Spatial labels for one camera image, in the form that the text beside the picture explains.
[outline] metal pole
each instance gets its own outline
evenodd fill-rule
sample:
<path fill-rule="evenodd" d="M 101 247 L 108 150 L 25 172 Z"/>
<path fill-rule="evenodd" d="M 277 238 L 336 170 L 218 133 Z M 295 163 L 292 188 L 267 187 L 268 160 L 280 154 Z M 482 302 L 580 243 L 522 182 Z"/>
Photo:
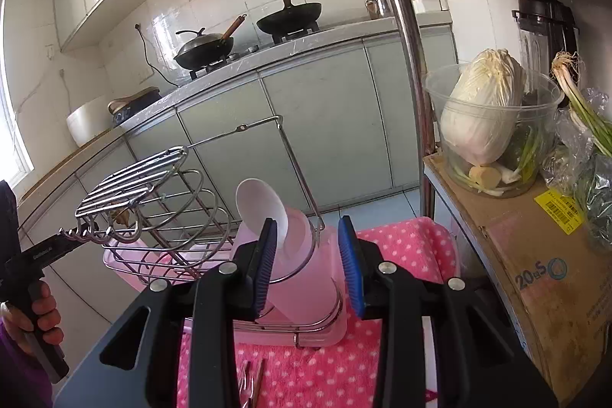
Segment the metal pole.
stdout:
<path fill-rule="evenodd" d="M 417 128 L 417 150 L 420 160 L 420 214 L 433 218 L 435 196 L 433 186 L 423 172 L 423 158 L 435 151 L 436 143 L 433 134 L 433 110 L 429 95 L 423 91 L 423 78 L 427 73 L 423 45 L 421 44 L 418 23 L 411 0 L 390 0 L 396 15 L 400 31 L 402 48 L 408 68 L 414 122 Z"/>

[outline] dish rack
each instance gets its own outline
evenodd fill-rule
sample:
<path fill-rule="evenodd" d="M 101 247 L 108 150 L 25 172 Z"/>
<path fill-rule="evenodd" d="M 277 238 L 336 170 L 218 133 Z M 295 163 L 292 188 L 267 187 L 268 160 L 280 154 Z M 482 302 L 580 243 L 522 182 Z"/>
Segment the dish rack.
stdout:
<path fill-rule="evenodd" d="M 277 125 L 308 205 L 317 217 L 317 228 L 313 230 L 311 248 L 305 260 L 291 273 L 271 280 L 270 285 L 292 278 L 307 265 L 317 246 L 325 243 L 326 238 L 334 237 L 335 231 L 325 226 L 280 115 L 239 125 L 234 130 L 188 146 L 161 151 L 117 171 L 79 204 L 75 212 L 76 229 L 61 232 L 72 240 L 102 245 L 106 249 L 106 266 L 126 274 L 125 280 L 136 288 L 140 285 L 144 289 L 159 278 L 172 283 L 197 279 L 230 259 L 239 221 L 234 220 L 223 206 L 213 187 L 206 185 L 207 177 L 201 170 L 183 168 L 185 161 L 191 149 L 197 146 L 271 122 Z M 298 348 L 339 341 L 347 321 L 343 272 L 332 271 L 332 280 L 337 299 L 334 308 L 322 320 L 308 324 L 289 323 L 282 317 L 274 318 L 275 309 L 268 303 L 255 322 L 234 323 L 236 340 L 293 344 Z M 190 330 L 189 323 L 186 323 L 186 330 Z M 256 341 L 252 334 L 258 335 Z"/>

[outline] stainless steel wire rack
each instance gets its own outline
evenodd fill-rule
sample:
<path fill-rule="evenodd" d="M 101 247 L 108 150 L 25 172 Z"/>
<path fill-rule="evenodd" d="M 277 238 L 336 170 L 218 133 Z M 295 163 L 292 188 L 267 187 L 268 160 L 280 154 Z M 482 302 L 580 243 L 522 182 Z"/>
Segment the stainless steel wire rack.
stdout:
<path fill-rule="evenodd" d="M 271 285 L 290 279 L 302 270 L 321 243 L 325 223 L 283 129 L 280 115 L 239 125 L 235 129 L 188 146 L 176 146 L 106 177 L 79 204 L 76 229 L 64 235 L 80 242 L 102 245 L 111 254 L 105 264 L 115 271 L 136 276 L 144 286 L 165 278 L 173 283 L 197 279 L 230 258 L 238 227 L 219 195 L 206 186 L 199 169 L 183 168 L 191 149 L 233 134 L 245 133 L 275 122 L 285 150 L 310 209 L 316 214 L 310 251 L 291 273 Z M 337 299 L 329 314 L 316 323 L 266 323 L 273 311 L 267 306 L 256 322 L 235 322 L 235 329 L 253 333 L 293 335 L 301 347 L 304 334 L 324 332 L 341 316 L 343 292 L 335 283 Z"/>

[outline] window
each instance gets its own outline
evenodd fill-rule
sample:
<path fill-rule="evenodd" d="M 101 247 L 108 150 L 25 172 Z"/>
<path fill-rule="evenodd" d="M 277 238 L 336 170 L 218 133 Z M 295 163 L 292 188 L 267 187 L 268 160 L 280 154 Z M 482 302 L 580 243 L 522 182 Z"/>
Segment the window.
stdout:
<path fill-rule="evenodd" d="M 4 66 L 4 4 L 0 0 L 0 179 L 14 188 L 34 166 L 17 128 L 15 113 L 8 95 L 8 82 Z"/>

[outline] power cord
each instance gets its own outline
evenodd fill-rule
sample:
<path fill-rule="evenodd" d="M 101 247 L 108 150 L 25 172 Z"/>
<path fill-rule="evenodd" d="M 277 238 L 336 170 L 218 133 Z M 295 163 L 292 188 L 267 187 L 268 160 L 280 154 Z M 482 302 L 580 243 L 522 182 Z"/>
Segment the power cord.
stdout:
<path fill-rule="evenodd" d="M 134 28 L 136 28 L 136 30 L 138 31 L 138 33 L 140 34 L 140 38 L 143 41 L 143 47 L 145 48 L 145 61 L 147 62 L 147 64 L 155 71 L 157 71 L 157 73 L 159 73 L 161 75 L 161 78 L 163 78 L 164 80 L 166 80 L 167 83 L 169 83 L 170 85 L 173 85 L 175 87 L 178 88 L 178 85 L 176 85 L 174 82 L 170 82 L 170 80 L 168 80 L 161 71 L 159 71 L 156 67 L 154 67 L 153 65 L 151 65 L 151 63 L 149 63 L 149 58 L 147 56 L 147 44 L 145 42 L 145 37 L 143 36 L 143 32 L 140 29 L 140 24 L 136 23 L 136 25 L 134 25 Z"/>

